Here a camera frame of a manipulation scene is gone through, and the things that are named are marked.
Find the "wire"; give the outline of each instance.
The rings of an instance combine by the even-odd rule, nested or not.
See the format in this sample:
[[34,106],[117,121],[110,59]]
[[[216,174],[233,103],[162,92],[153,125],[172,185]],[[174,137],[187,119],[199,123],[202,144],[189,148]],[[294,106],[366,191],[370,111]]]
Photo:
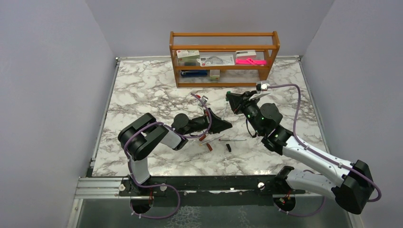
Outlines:
[[248,133],[250,134],[250,136],[251,136],[252,138],[256,138],[257,134],[255,133],[255,135],[252,135],[252,134],[250,133],[250,131],[249,131],[248,119],[246,119],[245,122],[246,122],[246,129],[248,130]]
[[169,185],[169,184],[154,184],[154,185],[141,185],[141,184],[139,184],[139,183],[136,181],[136,179],[134,178],[132,166],[131,166],[131,164],[130,164],[131,161],[133,161],[133,159],[132,159],[132,156],[129,154],[128,150],[127,150],[127,148],[129,147],[129,144],[131,143],[131,141],[132,141],[136,136],[138,136],[141,132],[145,131],[147,128],[150,128],[150,127],[152,127],[152,126],[154,126],[154,125],[163,125],[163,123],[162,123],[162,122],[154,122],[154,123],[151,123],[151,124],[149,124],[149,125],[143,127],[142,129],[140,129],[139,131],[137,131],[136,133],[134,133],[134,134],[132,135],[132,137],[130,137],[129,140],[127,140],[127,142],[125,143],[125,146],[123,147],[123,151],[125,152],[125,155],[126,155],[127,159],[129,160],[129,162],[127,163],[127,166],[128,166],[128,168],[129,168],[130,177],[132,178],[133,182],[134,182],[138,187],[140,187],[140,188],[156,188],[156,187],[165,186],[165,187],[168,187],[168,188],[173,189],[173,190],[175,191],[176,195],[178,196],[178,205],[176,206],[176,208],[175,208],[171,213],[169,213],[168,215],[165,215],[165,216],[148,216],[148,215],[142,215],[142,214],[140,215],[140,214],[138,214],[138,213],[136,213],[136,212],[134,211],[134,209],[133,209],[133,207],[132,207],[131,204],[130,204],[130,208],[132,209],[132,214],[138,215],[138,216],[143,217],[143,218],[148,218],[148,219],[166,219],[166,218],[168,218],[168,217],[174,215],[174,214],[179,210],[179,207],[180,207],[180,205],[181,205],[181,196],[180,196],[178,190],[177,190],[174,186]]
[[[293,123],[293,127],[292,127],[293,135],[294,135],[296,141],[299,144],[301,144],[302,146],[304,146],[307,150],[311,151],[313,154],[315,154],[315,155],[321,157],[322,159],[324,159],[324,160],[326,160],[326,161],[338,166],[339,165],[338,162],[336,162],[336,161],[334,161],[334,160],[322,155],[321,153],[315,151],[314,149],[312,149],[310,147],[307,147],[307,145],[304,144],[297,136],[297,131],[296,131],[297,117],[298,117],[299,107],[301,106],[301,89],[299,88],[299,86],[296,85],[296,84],[284,84],[284,85],[272,85],[272,86],[269,86],[268,88],[275,89],[275,88],[282,88],[282,87],[289,87],[289,86],[294,86],[298,90],[297,110],[295,111],[294,123]],[[347,169],[347,170],[349,170],[349,171],[351,171],[351,172],[353,172],[355,174],[357,174],[359,177],[361,177],[362,179],[366,180],[369,184],[371,184],[376,189],[376,191],[378,192],[378,196],[375,199],[369,199],[368,202],[376,202],[376,201],[381,199],[381,197],[382,197],[381,190],[372,180],[370,180],[368,177],[364,176],[362,173],[358,172],[357,170],[355,170],[353,168],[350,168],[350,167],[348,167],[348,166],[346,166],[344,164],[341,164],[341,167],[344,168],[344,169]]]
[[[310,173],[315,174],[311,170],[304,170],[303,172],[310,172]],[[291,190],[288,191],[288,194],[285,197],[288,196],[288,199],[289,199],[290,198],[290,193],[291,193]],[[297,214],[297,213],[292,213],[292,212],[287,213],[287,211],[284,211],[284,210],[280,209],[276,204],[274,204],[274,205],[276,205],[276,207],[279,209],[280,212],[283,212],[283,213],[285,213],[287,215],[291,215],[291,216],[294,216],[294,217],[309,217],[309,216],[313,216],[313,215],[319,213],[324,208],[325,202],[326,202],[326,197],[323,197],[322,204],[320,205],[320,207],[317,210],[315,210],[314,212],[311,212],[311,213],[308,213],[308,214]]]
[[322,204],[320,205],[320,207],[317,210],[315,210],[314,212],[311,212],[308,214],[297,214],[297,213],[291,213],[291,212],[287,213],[287,211],[280,209],[276,204],[274,204],[274,205],[279,209],[280,212],[285,213],[287,215],[291,215],[294,217],[309,217],[309,216],[313,216],[313,215],[319,213],[321,210],[323,210],[325,202],[326,202],[326,197],[323,197]]
[[148,197],[148,204],[151,204],[151,200],[153,200],[153,188],[150,188],[150,197]]

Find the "marble table surface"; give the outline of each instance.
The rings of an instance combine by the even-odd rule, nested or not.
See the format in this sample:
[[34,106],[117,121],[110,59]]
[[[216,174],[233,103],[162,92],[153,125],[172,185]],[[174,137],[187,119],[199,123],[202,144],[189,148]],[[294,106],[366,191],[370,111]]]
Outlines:
[[[313,146],[325,150],[317,118],[312,106],[301,68],[297,59],[278,58],[269,75],[271,85],[295,83],[301,87],[302,103],[297,120],[297,133]],[[173,118],[185,113],[189,118],[200,116],[201,110],[190,92],[205,95],[207,103],[217,116],[222,116],[227,91],[243,93],[253,88],[176,88],[172,64],[169,60],[121,61],[116,77],[111,102],[107,111],[93,176],[125,176],[128,174],[127,159],[117,140],[119,132],[144,113],[150,112],[157,121],[171,125]],[[283,114],[282,126],[292,130],[297,106],[295,88],[273,89],[262,98],[264,103],[275,103]],[[251,138],[245,124],[245,116],[234,115],[227,109],[225,120],[233,127],[221,132],[225,138],[244,138],[246,141],[213,141],[213,151],[200,146],[198,140],[190,139],[179,151],[159,144],[149,155],[151,175],[254,175],[276,174],[284,165],[306,169],[307,166],[294,159],[280,156],[267,150],[261,137]],[[210,139],[217,135],[208,135]]]

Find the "cable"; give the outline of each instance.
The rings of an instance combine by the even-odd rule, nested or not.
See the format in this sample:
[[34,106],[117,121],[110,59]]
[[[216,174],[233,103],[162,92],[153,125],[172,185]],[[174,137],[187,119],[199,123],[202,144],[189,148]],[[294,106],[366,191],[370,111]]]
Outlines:
[[150,188],[150,197],[148,197],[148,204],[151,204],[151,200],[153,200],[153,188]]
[[[315,174],[315,173],[312,172],[311,170],[304,170],[303,172],[310,172],[310,173]],[[319,207],[317,210],[315,210],[314,212],[311,212],[311,213],[308,213],[308,214],[297,214],[297,213],[292,213],[292,212],[288,212],[288,213],[287,213],[287,211],[284,211],[284,210],[280,209],[280,208],[277,206],[277,204],[274,204],[274,205],[276,205],[276,207],[278,208],[278,210],[279,210],[280,212],[283,212],[283,213],[285,213],[285,214],[287,214],[287,215],[291,215],[291,216],[294,216],[294,217],[309,217],[309,216],[313,216],[313,215],[319,213],[319,212],[324,208],[325,202],[326,202],[326,197],[323,197],[322,204],[320,205],[320,207]]]
[[248,133],[250,134],[250,136],[251,136],[252,138],[256,138],[257,134],[255,133],[255,135],[252,135],[252,134],[250,133],[250,131],[249,131],[248,119],[246,119],[245,122],[246,122],[246,129],[248,130]]
[[284,198],[288,198],[288,199],[289,199],[289,198],[290,198],[290,196],[289,196],[290,194],[291,194],[291,190],[288,191],[287,195],[286,195]]
[[128,166],[128,168],[129,168],[130,177],[132,178],[133,182],[134,182],[138,187],[140,187],[140,188],[155,188],[155,187],[165,186],[165,187],[168,187],[168,188],[173,189],[173,190],[175,191],[176,195],[178,196],[178,205],[177,205],[176,208],[173,210],[173,212],[171,212],[171,213],[169,213],[168,215],[165,215],[165,216],[148,216],[148,215],[141,215],[141,214],[138,214],[138,213],[136,213],[136,212],[134,211],[133,206],[130,204],[130,208],[132,209],[132,214],[138,215],[140,218],[141,218],[141,217],[144,217],[144,218],[148,218],[148,219],[166,219],[166,218],[168,218],[168,217],[174,215],[174,214],[179,210],[179,207],[180,207],[180,205],[181,205],[181,196],[180,196],[180,194],[179,194],[179,191],[178,191],[174,186],[169,185],[169,184],[141,185],[140,183],[138,183],[138,182],[136,181],[136,179],[134,178],[132,166],[130,165],[130,162],[133,161],[133,159],[132,159],[132,156],[129,154],[127,148],[129,147],[129,144],[131,143],[131,141],[132,141],[136,136],[138,136],[141,132],[145,131],[146,129],[148,129],[148,128],[152,127],[152,126],[155,126],[155,125],[163,125],[163,126],[169,128],[171,131],[175,132],[178,136],[180,136],[180,137],[182,137],[182,138],[198,138],[198,137],[201,137],[201,136],[205,135],[205,134],[209,131],[209,129],[211,128],[211,121],[212,121],[212,119],[211,119],[211,113],[210,113],[210,111],[209,111],[207,105],[206,105],[205,103],[203,103],[203,101],[202,101],[199,97],[197,97],[197,96],[196,96],[195,94],[193,94],[193,93],[190,93],[190,94],[191,94],[192,96],[194,96],[197,100],[199,100],[199,101],[201,102],[201,104],[204,106],[204,108],[206,109],[206,112],[207,112],[207,114],[208,114],[208,116],[209,116],[209,126],[207,127],[207,129],[206,129],[203,133],[201,133],[200,135],[195,135],[195,136],[185,136],[185,135],[181,135],[181,134],[175,132],[171,127],[165,125],[165,124],[162,123],[162,122],[154,122],[154,123],[151,123],[151,124],[149,124],[149,125],[143,127],[142,129],[140,129],[140,130],[137,131],[136,133],[134,133],[134,134],[129,138],[129,140],[127,140],[127,142],[125,143],[125,146],[123,147],[123,151],[125,152],[125,155],[126,155],[127,159],[129,160],[129,162],[127,163],[127,166]]
[[142,215],[142,214],[136,213],[136,212],[134,211],[134,209],[133,209],[133,207],[132,207],[131,204],[130,204],[130,208],[132,209],[132,214],[138,215],[140,218],[143,217],[143,218],[148,218],[148,219],[166,219],[166,218],[168,218],[168,217],[174,215],[174,214],[179,210],[179,207],[180,207],[180,205],[181,205],[181,196],[180,196],[178,190],[177,190],[174,186],[169,185],[169,184],[154,184],[154,185],[141,185],[141,184],[139,184],[139,183],[136,181],[136,179],[134,178],[132,166],[131,166],[131,164],[130,164],[130,162],[133,161],[133,159],[132,159],[132,156],[129,154],[128,150],[127,150],[127,148],[129,147],[129,144],[131,143],[131,141],[132,141],[136,136],[138,136],[141,132],[145,131],[147,128],[152,127],[152,126],[154,126],[154,125],[163,125],[163,123],[162,123],[162,122],[154,122],[154,123],[151,123],[151,124],[149,124],[149,125],[143,127],[142,129],[140,129],[139,131],[137,131],[136,133],[134,133],[134,134],[132,135],[132,137],[130,137],[129,140],[127,140],[127,142],[125,143],[125,146],[123,147],[123,151],[125,152],[125,155],[126,155],[127,159],[129,160],[129,162],[127,163],[127,166],[129,167],[130,177],[132,178],[133,182],[134,182],[138,187],[140,187],[140,188],[156,188],[156,187],[166,186],[166,187],[168,187],[168,188],[173,189],[173,190],[175,191],[176,195],[178,196],[178,205],[177,205],[176,208],[173,210],[173,212],[171,212],[171,213],[169,213],[168,215],[165,215],[165,216],[148,216],[148,215]]
[[[282,88],[282,87],[288,87],[288,86],[294,86],[298,90],[297,110],[295,111],[294,123],[293,123],[293,127],[292,127],[293,135],[294,135],[296,141],[299,144],[301,144],[302,146],[304,146],[305,148],[307,148],[307,150],[311,151],[313,154],[315,154],[315,155],[321,157],[322,159],[324,159],[324,160],[326,160],[326,161],[328,161],[330,163],[333,163],[333,164],[338,166],[339,165],[338,162],[336,162],[336,161],[334,161],[334,160],[322,155],[321,153],[315,151],[314,149],[312,149],[310,147],[307,147],[307,145],[305,145],[297,136],[297,131],[296,131],[297,117],[298,117],[299,107],[301,106],[301,89],[299,88],[299,86],[296,85],[296,84],[284,84],[284,85],[272,85],[272,86],[269,86],[268,88],[275,89],[275,88]],[[357,170],[355,170],[353,168],[350,168],[350,167],[348,167],[348,166],[346,166],[344,164],[342,164],[341,167],[344,168],[344,169],[347,169],[347,170],[349,170],[349,171],[351,171],[351,172],[353,172],[355,174],[357,174],[359,177],[361,177],[362,179],[366,180],[368,183],[370,183],[376,189],[376,191],[378,192],[378,196],[375,199],[369,199],[368,202],[376,202],[376,201],[381,199],[381,197],[382,197],[381,190],[379,189],[379,187],[372,180],[370,180],[368,177],[364,176],[362,173],[358,172]]]

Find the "white wall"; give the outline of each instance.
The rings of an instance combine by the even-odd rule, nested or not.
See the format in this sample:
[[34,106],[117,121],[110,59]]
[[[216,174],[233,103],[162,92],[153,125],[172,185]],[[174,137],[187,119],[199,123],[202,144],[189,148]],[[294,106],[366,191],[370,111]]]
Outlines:
[[0,227],[65,227],[115,57],[83,0],[0,0]]
[[274,30],[278,31],[281,42],[278,54],[286,56],[305,53],[333,0],[86,0],[86,2],[109,46],[119,57],[169,55],[170,31]]
[[362,213],[369,228],[403,223],[402,9],[401,0],[335,0],[302,58],[331,152],[367,162],[381,187]]

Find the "pink object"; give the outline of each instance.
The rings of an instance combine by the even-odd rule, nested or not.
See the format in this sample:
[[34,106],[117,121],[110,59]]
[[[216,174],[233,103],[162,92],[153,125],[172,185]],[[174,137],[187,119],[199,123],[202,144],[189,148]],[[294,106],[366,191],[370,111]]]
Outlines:
[[251,65],[266,65],[267,61],[266,60],[253,60],[251,58],[248,59],[236,59],[235,60],[236,64],[251,64]]

